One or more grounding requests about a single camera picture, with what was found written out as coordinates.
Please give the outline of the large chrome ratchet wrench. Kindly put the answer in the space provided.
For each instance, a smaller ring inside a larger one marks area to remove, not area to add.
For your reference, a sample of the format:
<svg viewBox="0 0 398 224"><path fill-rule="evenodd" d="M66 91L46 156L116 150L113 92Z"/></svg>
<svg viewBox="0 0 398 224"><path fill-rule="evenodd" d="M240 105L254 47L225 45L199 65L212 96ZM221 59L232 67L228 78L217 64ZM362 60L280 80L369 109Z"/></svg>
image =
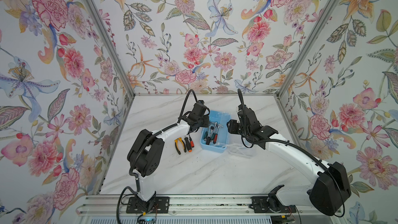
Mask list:
<svg viewBox="0 0 398 224"><path fill-rule="evenodd" d="M211 142L211 136L213 134L214 131L214 124L210 123L209 127L207 128L207 131L205 133L205 144L209 145Z"/></svg>

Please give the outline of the red handled small screwdriver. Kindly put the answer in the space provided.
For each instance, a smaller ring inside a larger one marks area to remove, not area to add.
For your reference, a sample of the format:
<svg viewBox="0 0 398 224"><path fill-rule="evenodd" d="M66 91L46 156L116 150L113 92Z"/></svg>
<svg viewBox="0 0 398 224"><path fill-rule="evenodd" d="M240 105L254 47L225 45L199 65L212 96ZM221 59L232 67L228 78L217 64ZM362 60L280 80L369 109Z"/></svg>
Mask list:
<svg viewBox="0 0 398 224"><path fill-rule="evenodd" d="M188 137L189 137L189 141L190 141L191 148L194 148L194 142L193 142L191 136L188 135Z"/></svg>

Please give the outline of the clear plastic box lid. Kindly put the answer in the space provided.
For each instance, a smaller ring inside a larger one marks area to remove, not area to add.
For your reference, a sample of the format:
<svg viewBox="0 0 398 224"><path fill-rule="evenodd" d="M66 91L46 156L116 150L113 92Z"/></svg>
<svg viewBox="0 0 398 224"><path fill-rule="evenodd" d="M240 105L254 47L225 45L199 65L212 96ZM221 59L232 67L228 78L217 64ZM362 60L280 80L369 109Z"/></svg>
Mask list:
<svg viewBox="0 0 398 224"><path fill-rule="evenodd" d="M238 143L228 145L227 151L231 155L247 159L256 155L256 151L253 148L246 148L244 145Z"/></svg>

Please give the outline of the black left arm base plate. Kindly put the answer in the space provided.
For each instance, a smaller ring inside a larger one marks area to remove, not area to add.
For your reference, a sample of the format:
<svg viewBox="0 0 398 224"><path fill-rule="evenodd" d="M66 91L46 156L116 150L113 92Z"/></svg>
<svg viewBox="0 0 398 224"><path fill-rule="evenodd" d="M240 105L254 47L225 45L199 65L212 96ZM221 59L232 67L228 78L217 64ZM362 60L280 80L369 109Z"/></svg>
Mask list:
<svg viewBox="0 0 398 224"><path fill-rule="evenodd" d="M127 214L155 213L167 214L170 207L170 197L154 196L148 201L139 197L130 197L126 207Z"/></svg>

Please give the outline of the blue plastic tool box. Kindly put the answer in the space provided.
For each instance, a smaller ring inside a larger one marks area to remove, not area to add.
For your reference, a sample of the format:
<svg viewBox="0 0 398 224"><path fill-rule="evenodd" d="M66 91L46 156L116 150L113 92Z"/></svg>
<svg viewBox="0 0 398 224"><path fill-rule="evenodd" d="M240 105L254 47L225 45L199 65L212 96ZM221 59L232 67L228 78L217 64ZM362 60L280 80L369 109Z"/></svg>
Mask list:
<svg viewBox="0 0 398 224"><path fill-rule="evenodd" d="M230 134L228 132L227 123L231 120L231 116L228 113L211 111L209 114L209 120L210 122L214 123L219 122L222 125L218 133L217 142L216 144L210 142L209 145L206 145L205 141L203 140L205 128L202 128L200 145L204 150L223 153L227 149L227 146L229 145Z"/></svg>

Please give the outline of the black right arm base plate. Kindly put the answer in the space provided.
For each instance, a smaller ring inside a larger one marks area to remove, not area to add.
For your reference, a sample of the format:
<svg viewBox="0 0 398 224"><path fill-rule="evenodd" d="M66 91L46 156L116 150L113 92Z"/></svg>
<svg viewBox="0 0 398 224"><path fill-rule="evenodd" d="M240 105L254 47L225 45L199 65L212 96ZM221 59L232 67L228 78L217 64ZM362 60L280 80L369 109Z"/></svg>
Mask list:
<svg viewBox="0 0 398 224"><path fill-rule="evenodd" d="M297 212L294 205L284 206L275 197L268 196L251 197L249 208L254 210L256 214L291 214Z"/></svg>

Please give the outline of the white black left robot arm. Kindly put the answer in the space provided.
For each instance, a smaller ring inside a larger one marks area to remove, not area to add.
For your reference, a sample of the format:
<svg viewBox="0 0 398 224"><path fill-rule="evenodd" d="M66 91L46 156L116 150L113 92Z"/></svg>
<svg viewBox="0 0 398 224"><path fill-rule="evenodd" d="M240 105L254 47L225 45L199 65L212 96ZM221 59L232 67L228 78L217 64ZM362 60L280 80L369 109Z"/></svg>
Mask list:
<svg viewBox="0 0 398 224"><path fill-rule="evenodd" d="M209 114L209 108L199 100L191 111L181 114L176 123L153 132L144 129L138 134L127 160L130 163L129 175L134 177L136 183L133 201L143 211L150 211L155 206L156 191L148 176L159 167L166 142L174 141L177 147L184 136L208 127Z"/></svg>

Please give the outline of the orange black handled screwdriver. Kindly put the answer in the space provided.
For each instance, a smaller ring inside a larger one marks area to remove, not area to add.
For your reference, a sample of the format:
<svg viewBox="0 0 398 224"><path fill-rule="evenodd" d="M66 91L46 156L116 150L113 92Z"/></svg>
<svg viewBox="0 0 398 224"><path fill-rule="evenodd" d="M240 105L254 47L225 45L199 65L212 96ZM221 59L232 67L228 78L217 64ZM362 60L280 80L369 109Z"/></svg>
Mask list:
<svg viewBox="0 0 398 224"><path fill-rule="evenodd" d="M185 146L186 146L187 152L192 152L192 148L191 148L191 145L190 145L189 137L186 136L184 138L184 141L185 141Z"/></svg>

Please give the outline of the yellow handled pliers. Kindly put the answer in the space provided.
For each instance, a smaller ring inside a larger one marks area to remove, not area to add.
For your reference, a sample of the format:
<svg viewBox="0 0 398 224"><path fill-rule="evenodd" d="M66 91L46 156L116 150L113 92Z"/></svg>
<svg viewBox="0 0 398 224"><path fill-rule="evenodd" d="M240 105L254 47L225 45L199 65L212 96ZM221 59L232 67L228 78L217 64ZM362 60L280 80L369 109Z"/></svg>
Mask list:
<svg viewBox="0 0 398 224"><path fill-rule="evenodd" d="M175 149L179 155L181 155L182 151L187 152L186 145L185 145L184 141L182 140L182 138L177 138L175 140Z"/></svg>

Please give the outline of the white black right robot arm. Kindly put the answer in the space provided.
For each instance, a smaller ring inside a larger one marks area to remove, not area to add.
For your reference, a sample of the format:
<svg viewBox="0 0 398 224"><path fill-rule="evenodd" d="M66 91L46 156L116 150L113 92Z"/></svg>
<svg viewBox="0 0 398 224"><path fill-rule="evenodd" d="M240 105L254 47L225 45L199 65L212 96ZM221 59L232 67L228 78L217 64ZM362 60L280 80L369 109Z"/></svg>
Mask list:
<svg viewBox="0 0 398 224"><path fill-rule="evenodd" d="M230 134L240 135L250 147L259 146L283 159L309 181L307 185L278 185L268 193L268 207L277 211L279 206L310 206L326 216L335 216L345 210L351 196L345 167L323 161L305 149L283 140L269 125L261 125L255 112L245 104L238 107L238 120L227 123Z"/></svg>

